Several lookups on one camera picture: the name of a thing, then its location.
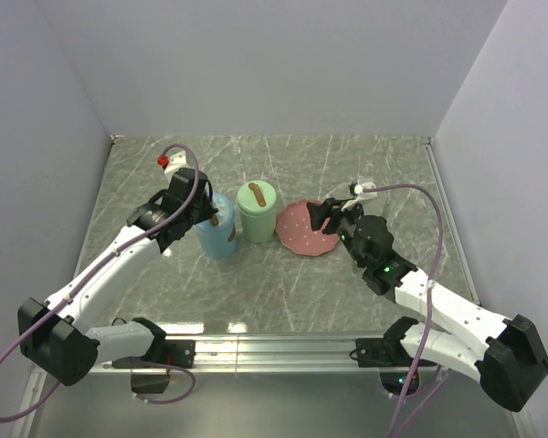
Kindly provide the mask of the blue lid with brown handle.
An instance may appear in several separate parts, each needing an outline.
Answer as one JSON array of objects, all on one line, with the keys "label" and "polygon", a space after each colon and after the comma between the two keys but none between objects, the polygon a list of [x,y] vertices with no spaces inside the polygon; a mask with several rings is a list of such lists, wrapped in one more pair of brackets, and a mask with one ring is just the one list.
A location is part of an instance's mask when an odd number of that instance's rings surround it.
[{"label": "blue lid with brown handle", "polygon": [[195,230],[203,232],[225,231],[234,224],[235,209],[233,203],[222,193],[214,193],[212,205],[217,212],[208,220],[194,226]]}]

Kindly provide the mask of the green lid with brown handle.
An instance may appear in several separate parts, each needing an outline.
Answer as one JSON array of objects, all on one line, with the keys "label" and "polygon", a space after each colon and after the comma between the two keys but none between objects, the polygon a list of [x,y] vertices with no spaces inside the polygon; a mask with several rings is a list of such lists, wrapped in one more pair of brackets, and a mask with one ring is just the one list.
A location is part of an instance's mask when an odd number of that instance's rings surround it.
[{"label": "green lid with brown handle", "polygon": [[244,183],[237,191],[237,207],[242,214],[261,217],[275,210],[278,194],[266,181],[254,180]]}]

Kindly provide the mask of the metal tongs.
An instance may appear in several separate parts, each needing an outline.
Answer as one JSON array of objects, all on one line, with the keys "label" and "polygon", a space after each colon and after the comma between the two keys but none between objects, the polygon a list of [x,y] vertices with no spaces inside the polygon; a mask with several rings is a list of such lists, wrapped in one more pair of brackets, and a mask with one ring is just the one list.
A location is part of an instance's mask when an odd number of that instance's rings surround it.
[{"label": "metal tongs", "polygon": [[387,200],[385,202],[381,212],[381,216],[386,220],[390,220],[392,218],[392,202],[390,200]]}]

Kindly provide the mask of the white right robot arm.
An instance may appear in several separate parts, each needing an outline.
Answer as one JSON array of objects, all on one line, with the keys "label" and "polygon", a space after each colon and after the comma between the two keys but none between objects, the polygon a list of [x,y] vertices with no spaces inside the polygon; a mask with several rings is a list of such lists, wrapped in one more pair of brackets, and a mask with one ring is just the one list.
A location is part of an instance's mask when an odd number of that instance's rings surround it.
[{"label": "white right robot arm", "polygon": [[397,365],[416,353],[477,381],[502,408],[519,412],[548,375],[548,354],[528,318],[507,318],[438,283],[393,248],[381,216],[358,203],[309,202],[311,229],[337,235],[378,296],[426,317],[435,326],[401,318],[386,333],[385,356]]}]

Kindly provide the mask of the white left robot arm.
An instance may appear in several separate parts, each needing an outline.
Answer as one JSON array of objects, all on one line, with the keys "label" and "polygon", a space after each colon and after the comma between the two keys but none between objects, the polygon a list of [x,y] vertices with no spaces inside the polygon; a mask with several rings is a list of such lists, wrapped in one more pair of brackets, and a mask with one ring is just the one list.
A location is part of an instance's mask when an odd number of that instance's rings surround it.
[{"label": "white left robot arm", "polygon": [[184,167],[167,188],[135,209],[114,241],[71,283],[44,302],[28,299],[17,312],[22,354],[65,386],[102,362],[132,358],[146,367],[166,361],[166,333],[146,318],[124,328],[99,327],[103,310],[168,246],[210,219],[213,190],[203,172]]}]

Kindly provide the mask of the pink scalloped plate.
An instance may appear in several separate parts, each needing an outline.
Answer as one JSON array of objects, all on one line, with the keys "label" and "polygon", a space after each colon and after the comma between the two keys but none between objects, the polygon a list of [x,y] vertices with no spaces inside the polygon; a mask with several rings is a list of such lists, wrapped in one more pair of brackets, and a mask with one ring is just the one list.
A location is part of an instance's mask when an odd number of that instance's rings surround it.
[{"label": "pink scalloped plate", "polygon": [[339,237],[311,230],[307,203],[321,204],[314,199],[301,199],[287,204],[279,213],[276,233],[282,245],[296,255],[322,256],[337,246]]}]

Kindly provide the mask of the green plastic container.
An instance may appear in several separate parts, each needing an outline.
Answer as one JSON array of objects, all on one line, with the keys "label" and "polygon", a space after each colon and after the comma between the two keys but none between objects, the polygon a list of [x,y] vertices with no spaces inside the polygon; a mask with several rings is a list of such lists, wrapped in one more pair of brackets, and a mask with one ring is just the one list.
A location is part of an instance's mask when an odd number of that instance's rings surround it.
[{"label": "green plastic container", "polygon": [[255,244],[266,243],[275,232],[276,213],[273,209],[264,212],[250,212],[239,209],[243,236]]}]

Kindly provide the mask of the blue plastic container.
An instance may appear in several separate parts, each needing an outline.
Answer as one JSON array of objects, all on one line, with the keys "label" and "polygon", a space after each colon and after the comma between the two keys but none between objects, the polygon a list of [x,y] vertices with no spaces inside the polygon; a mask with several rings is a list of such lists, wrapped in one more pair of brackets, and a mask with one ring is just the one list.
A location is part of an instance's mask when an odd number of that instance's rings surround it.
[{"label": "blue plastic container", "polygon": [[193,227],[202,250],[211,259],[225,260],[237,250],[237,232],[234,216],[218,216]]}]

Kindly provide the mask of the aluminium left side rail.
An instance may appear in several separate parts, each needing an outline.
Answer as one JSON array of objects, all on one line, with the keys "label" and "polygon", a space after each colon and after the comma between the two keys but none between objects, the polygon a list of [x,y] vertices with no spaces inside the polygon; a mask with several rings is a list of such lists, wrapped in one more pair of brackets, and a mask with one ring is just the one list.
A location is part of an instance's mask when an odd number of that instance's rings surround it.
[{"label": "aluminium left side rail", "polygon": [[100,175],[100,179],[99,179],[98,190],[96,192],[95,201],[93,203],[93,208],[91,210],[90,220],[88,222],[88,226],[87,226],[87,229],[86,229],[86,234],[84,235],[82,245],[81,245],[81,248],[79,250],[79,257],[78,257],[77,263],[75,265],[73,275],[71,277],[71,282],[67,286],[64,286],[64,289],[71,290],[72,289],[71,283],[75,280],[75,278],[81,272],[81,262],[83,261],[83,259],[85,257],[86,248],[87,248],[89,237],[90,237],[90,230],[91,230],[91,227],[93,226],[93,224],[95,222],[96,207],[98,206],[98,203],[100,201],[100,195],[101,195],[102,186],[103,186],[104,180],[105,180],[105,173],[106,173],[106,170],[108,168],[108,162],[109,162],[112,150],[114,148],[114,145],[117,142],[117,140],[120,138],[120,136],[121,135],[111,135],[111,145],[110,145],[110,148],[109,148],[109,151],[108,151],[108,155],[107,155],[107,157],[106,157],[106,159],[104,160],[104,163],[103,163],[103,167],[102,167],[102,171],[101,171],[101,175]]}]

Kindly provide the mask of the aluminium rail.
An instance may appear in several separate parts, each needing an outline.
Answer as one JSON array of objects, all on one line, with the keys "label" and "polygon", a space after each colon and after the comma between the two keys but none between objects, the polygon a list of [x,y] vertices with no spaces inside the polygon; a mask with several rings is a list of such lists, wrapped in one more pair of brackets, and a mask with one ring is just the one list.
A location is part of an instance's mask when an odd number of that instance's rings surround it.
[{"label": "aluminium rail", "polygon": [[448,201],[446,189],[445,189],[445,186],[444,186],[444,183],[443,183],[439,168],[437,167],[437,160],[436,160],[436,157],[435,157],[435,154],[434,154],[434,151],[433,151],[432,138],[431,137],[422,137],[421,142],[422,142],[423,147],[425,149],[425,152],[427,154],[429,165],[430,165],[431,171],[433,173],[433,176],[435,178],[438,195],[439,195],[439,198],[442,202],[442,205],[443,205],[443,208],[444,208],[444,211],[445,211],[445,216],[446,216],[446,220],[447,220],[447,223],[448,223],[448,228],[450,230],[451,238],[452,238],[454,247],[455,247],[456,252],[457,252],[458,260],[460,262],[460,265],[461,265],[461,268],[462,268],[462,271],[463,271],[463,276],[465,278],[465,282],[466,282],[468,290],[469,290],[470,300],[474,304],[476,304],[478,307],[481,307],[481,300],[479,298],[477,289],[475,287],[475,283],[474,283],[472,274],[470,273],[469,263],[468,263],[468,260],[465,256],[464,248],[463,248],[461,240],[460,240],[460,235],[458,233],[458,228],[456,226],[456,222],[455,222],[455,219],[454,219],[451,207],[450,207],[450,203]]},{"label": "aluminium rail", "polygon": [[86,234],[84,235],[82,245],[81,245],[81,248],[79,250],[79,257],[78,257],[77,263],[75,265],[73,275],[71,277],[71,282],[67,286],[64,286],[64,289],[71,290],[72,289],[71,283],[75,280],[75,278],[81,272],[81,262],[83,261],[83,259],[85,257],[86,248],[87,248],[89,237],[90,237],[90,230],[91,230],[91,227],[93,226],[93,224],[95,222],[96,207],[98,206],[98,203],[100,201],[100,195],[101,195],[102,186],[103,186],[104,180],[105,180],[105,173],[106,173],[106,170],[108,168],[108,162],[109,162],[112,150],[114,148],[114,145],[117,142],[117,140],[120,138],[120,136],[121,135],[111,135],[111,145],[110,145],[110,148],[109,148],[109,151],[108,151],[108,155],[107,155],[107,157],[106,157],[106,159],[104,160],[104,163],[103,163],[103,167],[102,167],[102,171],[101,171],[101,175],[100,175],[100,179],[99,179],[98,190],[96,192],[95,201],[93,203],[93,208],[91,210],[90,220],[88,222],[88,226],[87,226],[87,229],[86,229]]},{"label": "aluminium rail", "polygon": [[381,337],[349,339],[345,336],[235,336],[193,338],[169,336],[162,330],[130,322],[93,328],[81,333],[64,327],[37,332],[25,340],[24,356],[69,386],[92,367],[111,362],[115,367],[164,367],[169,364],[191,369],[220,364],[232,370],[258,367],[308,368],[317,364],[335,367],[354,360],[360,368],[406,368],[419,355],[422,367],[442,365],[476,380],[477,367],[487,350],[501,337],[493,332],[467,331],[457,337],[430,330],[421,324],[404,332],[388,331]]}]

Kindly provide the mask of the aluminium right side rail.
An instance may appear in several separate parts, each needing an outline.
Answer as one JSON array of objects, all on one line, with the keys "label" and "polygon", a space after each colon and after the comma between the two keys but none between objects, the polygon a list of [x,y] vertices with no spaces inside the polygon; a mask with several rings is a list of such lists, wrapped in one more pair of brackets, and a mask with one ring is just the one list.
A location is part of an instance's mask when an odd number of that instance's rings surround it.
[{"label": "aluminium right side rail", "polygon": [[447,220],[447,223],[448,223],[448,228],[450,230],[451,238],[452,238],[454,247],[455,247],[456,252],[457,252],[458,260],[460,262],[460,265],[461,265],[461,268],[462,268],[462,271],[463,271],[463,276],[465,278],[465,282],[466,282],[468,290],[469,290],[470,300],[474,304],[476,304],[478,307],[481,307],[481,300],[479,298],[477,289],[475,287],[475,283],[474,283],[472,274],[470,273],[469,263],[468,263],[468,260],[465,256],[464,248],[463,248],[461,240],[460,240],[460,235],[458,233],[458,228],[456,226],[456,222],[455,222],[455,219],[454,219],[451,207],[450,207],[450,203],[448,201],[446,189],[445,189],[445,186],[444,186],[444,183],[443,183],[439,168],[437,167],[437,160],[436,160],[436,157],[435,157],[435,154],[434,154],[434,151],[433,151],[432,138],[431,137],[422,137],[421,142],[422,142],[423,147],[425,149],[425,152],[427,154],[429,165],[430,165],[431,171],[433,173],[433,176],[435,178],[438,195],[439,195],[439,198],[442,202],[442,205],[443,205],[443,208],[444,208],[444,211],[445,211],[445,216],[446,216],[446,220]]}]

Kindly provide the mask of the aluminium front rail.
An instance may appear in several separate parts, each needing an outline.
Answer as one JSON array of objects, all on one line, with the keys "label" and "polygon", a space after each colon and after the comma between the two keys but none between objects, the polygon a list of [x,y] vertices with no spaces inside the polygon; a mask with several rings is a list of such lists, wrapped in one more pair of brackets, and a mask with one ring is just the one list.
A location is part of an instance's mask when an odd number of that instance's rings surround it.
[{"label": "aluminium front rail", "polygon": [[477,367],[487,350],[501,337],[493,332],[467,331],[457,337],[430,330],[421,324],[404,332],[388,331],[381,337],[349,339],[345,336],[235,336],[193,338],[169,336],[162,330],[130,322],[93,328],[81,333],[64,327],[37,332],[25,340],[24,356],[69,386],[92,367],[111,362],[115,367],[164,367],[169,364],[191,369],[220,364],[232,370],[258,367],[308,368],[317,364],[335,367],[354,360],[360,368],[406,368],[419,355],[422,367],[442,365],[476,380]]}]

